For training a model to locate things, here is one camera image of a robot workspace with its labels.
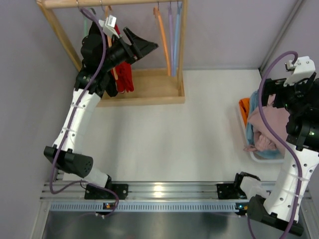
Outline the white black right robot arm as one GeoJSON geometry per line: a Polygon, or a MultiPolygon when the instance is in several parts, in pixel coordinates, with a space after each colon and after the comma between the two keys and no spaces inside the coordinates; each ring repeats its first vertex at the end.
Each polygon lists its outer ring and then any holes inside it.
{"type": "Polygon", "coordinates": [[[284,80],[266,80],[262,104],[275,95],[274,107],[289,114],[285,125],[287,137],[282,140],[286,150],[284,163],[271,193],[261,187],[260,179],[248,173],[237,175],[237,187],[249,199],[247,217],[301,236],[299,208],[307,184],[319,164],[319,80],[315,75],[300,79],[292,86],[284,80]]]}

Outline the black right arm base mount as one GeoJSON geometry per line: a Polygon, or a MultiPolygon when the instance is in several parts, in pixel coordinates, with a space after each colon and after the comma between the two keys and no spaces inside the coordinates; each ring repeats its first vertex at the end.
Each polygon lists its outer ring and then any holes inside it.
{"type": "Polygon", "coordinates": [[[247,199],[246,194],[234,183],[217,184],[216,187],[219,200],[247,199]]]}

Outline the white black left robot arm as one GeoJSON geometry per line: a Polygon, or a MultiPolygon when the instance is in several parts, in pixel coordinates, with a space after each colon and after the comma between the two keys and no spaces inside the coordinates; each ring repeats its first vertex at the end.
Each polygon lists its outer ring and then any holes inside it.
{"type": "Polygon", "coordinates": [[[112,36],[108,46],[103,32],[89,33],[82,40],[83,66],[76,77],[72,101],[64,125],[44,156],[55,170],[73,174],[85,182],[105,188],[111,182],[108,174],[94,167],[93,158],[82,154],[82,144],[92,113],[111,83],[111,70],[123,62],[133,64],[158,48],[158,44],[135,35],[127,27],[122,36],[112,36]]]}

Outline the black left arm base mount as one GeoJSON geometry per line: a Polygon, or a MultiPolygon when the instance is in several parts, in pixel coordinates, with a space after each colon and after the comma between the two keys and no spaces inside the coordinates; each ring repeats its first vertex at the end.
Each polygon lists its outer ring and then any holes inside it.
{"type": "MultiPolygon", "coordinates": [[[[120,200],[126,199],[129,191],[128,184],[117,184],[113,183],[111,188],[111,191],[113,191],[120,200]]],[[[92,185],[86,186],[86,192],[84,199],[86,200],[114,200],[115,196],[110,193],[106,192],[105,190],[98,189],[92,185]]]]}

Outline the dusty pink trousers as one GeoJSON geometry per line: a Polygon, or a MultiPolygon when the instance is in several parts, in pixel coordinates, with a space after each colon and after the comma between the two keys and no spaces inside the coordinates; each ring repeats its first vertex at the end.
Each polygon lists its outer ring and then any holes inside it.
{"type": "MultiPolygon", "coordinates": [[[[268,101],[269,104],[263,107],[263,113],[271,129],[282,140],[286,140],[287,138],[286,125],[289,121],[290,114],[284,108],[273,107],[272,102],[274,98],[275,98],[274,95],[269,97],[269,101],[268,101]]],[[[255,131],[259,131],[266,138],[268,138],[275,144],[276,148],[280,151],[282,156],[285,155],[285,150],[286,150],[285,147],[266,128],[265,124],[262,121],[259,108],[255,109],[255,111],[251,115],[251,118],[248,121],[254,125],[255,131]]]]}

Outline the orange plastic hanger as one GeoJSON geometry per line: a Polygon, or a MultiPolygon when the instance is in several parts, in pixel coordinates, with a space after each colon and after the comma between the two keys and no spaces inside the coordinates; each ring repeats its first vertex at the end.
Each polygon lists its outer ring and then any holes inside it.
{"type": "Polygon", "coordinates": [[[167,75],[171,76],[171,64],[170,64],[170,59],[169,59],[169,54],[168,54],[166,33],[165,33],[165,29],[164,29],[164,24],[163,24],[161,12],[159,9],[159,4],[153,8],[153,14],[154,14],[157,26],[158,26],[159,31],[160,31],[163,53],[164,53],[165,62],[166,62],[167,75]]]}

